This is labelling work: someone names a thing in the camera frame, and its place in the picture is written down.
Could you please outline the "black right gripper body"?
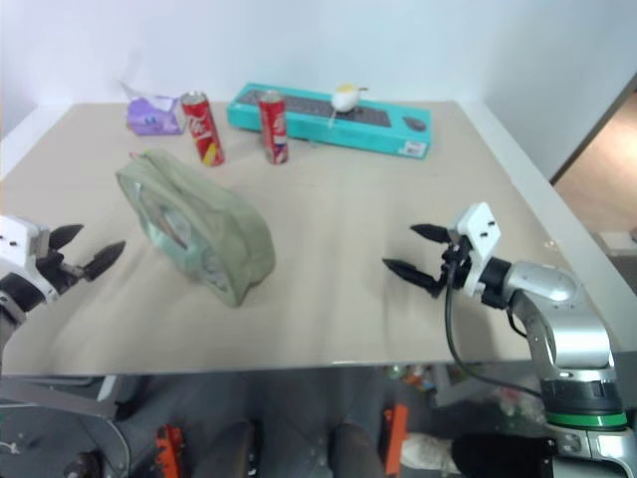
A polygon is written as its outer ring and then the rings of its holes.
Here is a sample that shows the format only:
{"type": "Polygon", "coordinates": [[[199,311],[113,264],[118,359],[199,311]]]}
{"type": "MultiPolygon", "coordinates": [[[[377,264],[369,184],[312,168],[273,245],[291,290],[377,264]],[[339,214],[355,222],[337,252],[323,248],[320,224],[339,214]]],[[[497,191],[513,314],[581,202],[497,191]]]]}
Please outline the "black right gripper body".
{"type": "Polygon", "coordinates": [[[438,298],[444,288],[461,290],[472,267],[472,259],[469,253],[473,249],[466,235],[453,236],[448,229],[434,228],[434,241],[446,243],[448,248],[442,254],[440,278],[435,282],[433,298],[438,298]]]}

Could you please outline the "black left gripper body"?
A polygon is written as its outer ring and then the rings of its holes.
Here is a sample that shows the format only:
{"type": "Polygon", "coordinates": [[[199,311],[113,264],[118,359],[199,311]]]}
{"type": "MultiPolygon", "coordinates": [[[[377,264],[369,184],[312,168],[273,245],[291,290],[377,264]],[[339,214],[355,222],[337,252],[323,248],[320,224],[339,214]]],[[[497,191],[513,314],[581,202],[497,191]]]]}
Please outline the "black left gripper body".
{"type": "Polygon", "coordinates": [[[39,277],[48,282],[43,293],[36,285],[32,286],[32,296],[35,298],[47,298],[50,290],[58,295],[65,294],[83,280],[83,270],[80,266],[73,266],[65,262],[65,256],[60,250],[49,247],[49,229],[39,229],[36,239],[36,270],[39,277]]]}

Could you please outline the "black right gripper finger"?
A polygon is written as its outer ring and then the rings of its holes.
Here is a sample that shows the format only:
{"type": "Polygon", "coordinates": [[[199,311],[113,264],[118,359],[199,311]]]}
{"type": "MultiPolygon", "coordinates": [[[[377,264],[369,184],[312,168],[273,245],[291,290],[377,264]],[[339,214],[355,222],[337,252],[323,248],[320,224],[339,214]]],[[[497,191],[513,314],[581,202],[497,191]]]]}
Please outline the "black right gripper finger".
{"type": "Polygon", "coordinates": [[[419,271],[415,266],[398,259],[382,259],[383,264],[400,279],[424,289],[432,297],[438,297],[444,289],[444,278],[435,279],[419,271]]]}
{"type": "Polygon", "coordinates": [[[410,229],[424,239],[432,242],[439,244],[449,244],[451,242],[449,230],[443,226],[426,223],[412,225],[410,229]]]}

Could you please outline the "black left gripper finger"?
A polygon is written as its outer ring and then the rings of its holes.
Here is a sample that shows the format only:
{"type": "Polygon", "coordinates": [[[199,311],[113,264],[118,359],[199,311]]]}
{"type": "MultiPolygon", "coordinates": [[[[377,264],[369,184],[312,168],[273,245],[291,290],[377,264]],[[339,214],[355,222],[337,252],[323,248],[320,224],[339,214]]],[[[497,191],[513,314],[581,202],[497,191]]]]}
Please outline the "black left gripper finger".
{"type": "Polygon", "coordinates": [[[88,264],[82,267],[83,278],[91,282],[99,277],[117,261],[124,248],[124,241],[109,244],[102,248],[88,264]]]}
{"type": "Polygon", "coordinates": [[[60,250],[82,231],[83,224],[70,224],[56,228],[50,232],[49,247],[54,250],[60,250]]]}

